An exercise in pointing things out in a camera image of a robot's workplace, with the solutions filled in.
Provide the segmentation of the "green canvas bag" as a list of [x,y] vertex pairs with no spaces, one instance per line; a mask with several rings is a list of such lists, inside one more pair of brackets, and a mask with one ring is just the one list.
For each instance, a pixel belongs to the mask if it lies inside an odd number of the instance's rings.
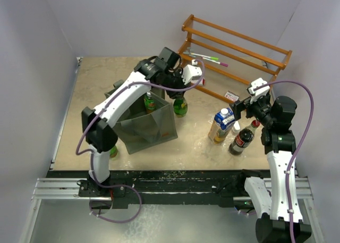
[[177,138],[173,108],[165,100],[165,91],[152,87],[151,97],[155,111],[148,113],[144,96],[140,96],[113,127],[130,155]]

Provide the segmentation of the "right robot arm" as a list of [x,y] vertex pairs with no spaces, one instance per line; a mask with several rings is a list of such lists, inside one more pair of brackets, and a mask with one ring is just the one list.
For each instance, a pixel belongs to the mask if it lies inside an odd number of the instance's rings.
[[258,242],[306,242],[312,234],[311,226],[303,222],[295,182],[297,151],[290,130],[297,104],[286,96],[272,103],[270,95],[252,101],[250,97],[230,105],[235,118],[246,112],[263,126],[261,143],[269,164],[271,189],[267,190],[263,177],[246,173],[236,183],[242,196],[251,198],[257,214],[256,238]]

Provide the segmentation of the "green Perrier glass bottle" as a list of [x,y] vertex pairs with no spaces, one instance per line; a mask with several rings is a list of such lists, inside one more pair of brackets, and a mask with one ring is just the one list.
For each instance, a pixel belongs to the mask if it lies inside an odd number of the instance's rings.
[[173,103],[173,110],[177,117],[181,118],[186,116],[188,111],[188,103],[184,97],[177,98]]

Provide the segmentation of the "orange juice plastic bottle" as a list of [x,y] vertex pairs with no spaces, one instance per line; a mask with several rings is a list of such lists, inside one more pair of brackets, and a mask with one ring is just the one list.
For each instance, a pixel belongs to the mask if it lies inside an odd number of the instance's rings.
[[146,108],[146,112],[149,114],[149,113],[152,113],[153,111],[156,110],[156,104],[155,104],[155,101],[152,97],[152,94],[151,92],[146,92],[146,94],[144,95],[144,105],[145,105],[145,108]]

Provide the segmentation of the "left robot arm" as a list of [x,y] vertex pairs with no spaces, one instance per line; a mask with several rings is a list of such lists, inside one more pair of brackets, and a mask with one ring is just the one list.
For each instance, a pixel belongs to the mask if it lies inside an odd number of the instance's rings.
[[141,60],[128,78],[105,101],[81,112],[82,136],[90,154],[90,189],[97,196],[109,191],[109,153],[116,145],[118,136],[114,126],[123,113],[151,88],[162,88],[171,97],[182,96],[188,84],[183,82],[181,56],[165,47],[157,56]]

